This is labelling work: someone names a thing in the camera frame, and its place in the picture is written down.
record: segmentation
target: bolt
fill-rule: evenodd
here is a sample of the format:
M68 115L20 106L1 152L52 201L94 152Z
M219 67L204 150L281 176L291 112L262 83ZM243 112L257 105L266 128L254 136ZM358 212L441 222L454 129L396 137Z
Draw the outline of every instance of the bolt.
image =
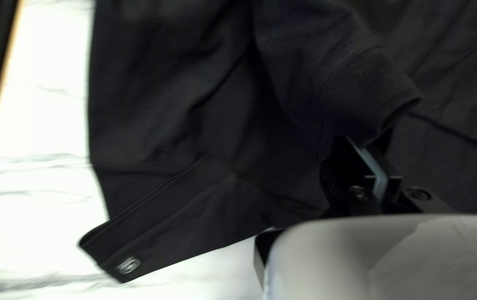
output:
M419 200L419 201L427 201L431 200L433 198L431 194L429 194L428 191L419 188L419 187L407 187L403 189L403 193L405 196L407 196L409 199L413 200Z
M353 199L358 201L368 201L368 193L366 190L358 185L349 187L348 194L353 197Z

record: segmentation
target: black clothing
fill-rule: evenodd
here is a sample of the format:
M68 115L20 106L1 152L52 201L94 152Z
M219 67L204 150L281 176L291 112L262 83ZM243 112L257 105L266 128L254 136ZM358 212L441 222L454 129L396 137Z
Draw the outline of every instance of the black clothing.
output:
M471 13L477 1L96 1L90 160L111 219L80 246L124 283L316 218L331 140L385 132L421 97L408 76L426 96L416 114L477 139Z

